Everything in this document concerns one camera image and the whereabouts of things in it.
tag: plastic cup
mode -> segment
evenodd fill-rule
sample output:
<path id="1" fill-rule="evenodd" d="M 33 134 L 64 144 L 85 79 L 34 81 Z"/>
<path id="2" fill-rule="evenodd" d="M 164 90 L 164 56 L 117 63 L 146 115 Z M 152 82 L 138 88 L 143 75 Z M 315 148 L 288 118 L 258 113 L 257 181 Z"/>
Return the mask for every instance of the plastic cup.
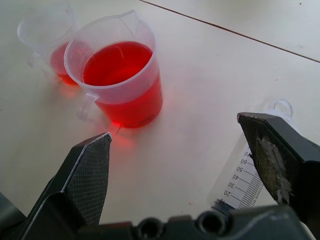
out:
<path id="1" fill-rule="evenodd" d="M 23 18 L 17 35 L 20 41 L 34 52 L 27 61 L 32 68 L 40 68 L 48 77 L 49 72 L 44 67 L 41 68 L 40 63 L 44 61 L 63 82 L 77 85 L 67 74 L 64 54 L 68 42 L 78 29 L 69 2 L 59 0 Z"/>
<path id="2" fill-rule="evenodd" d="M 106 48 L 113 48 L 122 54 L 119 47 L 122 44 L 140 44 L 151 51 L 151 57 L 135 75 L 115 84 L 103 85 L 103 81 L 109 80 L 107 75 L 113 70 L 110 65 L 114 64 L 116 59 L 111 55 L 99 59 L 96 54 Z M 137 53 L 131 60 L 138 61 L 140 57 Z M 89 63 L 104 65 L 102 73 L 99 75 L 93 72 L 90 79 L 100 85 L 84 81 L 84 73 Z M 84 121 L 99 125 L 96 120 L 89 118 L 93 103 L 99 106 L 112 123 L 121 128 L 142 127 L 153 121 L 162 108 L 163 95 L 156 58 L 156 39 L 134 10 L 98 19 L 79 30 L 65 50 L 64 64 L 69 76 L 87 93 L 79 110 L 79 117 Z"/>

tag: measuring beaker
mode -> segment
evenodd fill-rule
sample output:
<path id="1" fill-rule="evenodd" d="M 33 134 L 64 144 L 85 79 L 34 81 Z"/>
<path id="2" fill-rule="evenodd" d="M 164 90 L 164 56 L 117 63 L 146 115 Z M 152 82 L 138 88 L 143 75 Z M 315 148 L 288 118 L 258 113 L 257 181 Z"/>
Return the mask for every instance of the measuring beaker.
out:
<path id="1" fill-rule="evenodd" d="M 81 55 L 79 43 L 87 46 Z M 64 64 L 87 92 L 79 111 L 82 120 L 95 122 L 88 117 L 95 102 L 114 124 L 138 128 L 162 108 L 156 39 L 134 10 L 83 27 L 69 42 Z"/>
<path id="2" fill-rule="evenodd" d="M 24 17 L 18 26 L 17 35 L 20 41 L 34 52 L 28 59 L 31 67 L 37 67 L 40 61 L 44 61 L 63 82 L 77 85 L 68 76 L 64 65 L 66 47 L 77 31 L 70 4 L 67 0 L 58 0 Z"/>

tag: table surface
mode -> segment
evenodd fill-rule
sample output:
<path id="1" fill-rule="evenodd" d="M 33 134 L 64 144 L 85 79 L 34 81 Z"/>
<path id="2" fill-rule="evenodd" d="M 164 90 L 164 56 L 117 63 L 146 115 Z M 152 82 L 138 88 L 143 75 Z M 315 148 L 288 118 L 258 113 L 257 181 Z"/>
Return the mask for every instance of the table surface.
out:
<path id="1" fill-rule="evenodd" d="M 145 1 L 320 60 L 318 0 Z"/>
<path id="2" fill-rule="evenodd" d="M 37 2 L 0 3 L 0 192 L 25 215 L 71 147 L 98 134 L 76 117 L 84 92 L 26 64 L 32 52 L 16 29 Z M 101 223 L 209 209 L 208 194 L 242 136 L 238 112 L 286 99 L 303 135 L 320 143 L 319 63 L 138 0 L 70 2 L 80 26 L 135 9 L 158 41 L 163 108 L 146 127 L 113 137 Z M 103 118 L 98 108 L 91 114 Z M 265 191 L 261 204 L 273 203 Z"/>

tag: textured grip surface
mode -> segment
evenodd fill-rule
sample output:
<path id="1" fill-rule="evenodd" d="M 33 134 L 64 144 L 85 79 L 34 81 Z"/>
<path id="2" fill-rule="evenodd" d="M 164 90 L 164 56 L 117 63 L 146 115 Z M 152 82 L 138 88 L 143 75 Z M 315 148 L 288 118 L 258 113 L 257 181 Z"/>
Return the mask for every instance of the textured grip surface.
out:
<path id="1" fill-rule="evenodd" d="M 98 225 L 107 194 L 111 137 L 90 142 L 79 157 L 66 193 L 87 225 Z"/>

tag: red juice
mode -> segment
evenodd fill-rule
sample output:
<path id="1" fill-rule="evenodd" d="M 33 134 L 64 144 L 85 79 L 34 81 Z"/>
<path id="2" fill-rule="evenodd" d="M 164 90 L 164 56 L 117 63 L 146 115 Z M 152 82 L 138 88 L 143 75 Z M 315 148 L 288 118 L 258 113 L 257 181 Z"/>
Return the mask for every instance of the red juice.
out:
<path id="1" fill-rule="evenodd" d="M 63 82 L 69 85 L 78 85 L 71 77 L 67 74 L 64 63 L 64 55 L 67 48 L 68 42 L 59 46 L 50 57 L 50 65 L 54 72 L 61 78 Z"/>
<path id="2" fill-rule="evenodd" d="M 109 86 L 121 83 L 142 70 L 153 52 L 145 45 L 124 41 L 109 45 L 96 52 L 86 63 L 84 83 L 92 86 Z M 115 124 L 123 128 L 138 128 L 150 123 L 159 114 L 162 104 L 160 74 L 151 86 L 137 98 L 119 103 L 96 104 Z"/>

